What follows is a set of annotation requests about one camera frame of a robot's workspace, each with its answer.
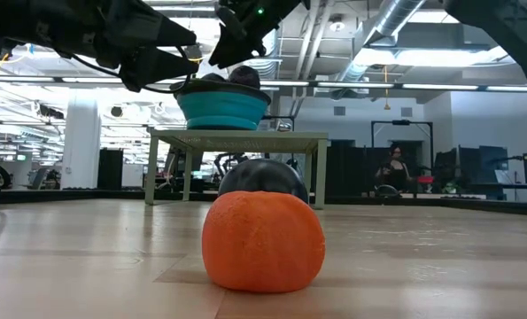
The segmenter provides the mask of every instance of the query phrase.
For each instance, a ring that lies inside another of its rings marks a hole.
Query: orange ball
[[[213,203],[202,257],[218,285],[247,292],[307,287],[324,262],[324,234],[310,206],[275,192],[234,191]]]

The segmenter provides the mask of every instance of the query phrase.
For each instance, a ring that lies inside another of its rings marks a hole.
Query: person
[[[391,146],[389,155],[388,161],[377,170],[376,177],[381,179],[383,184],[390,185],[399,192],[406,191],[407,182],[412,178],[408,173],[407,164],[401,159],[401,149],[397,144]]]

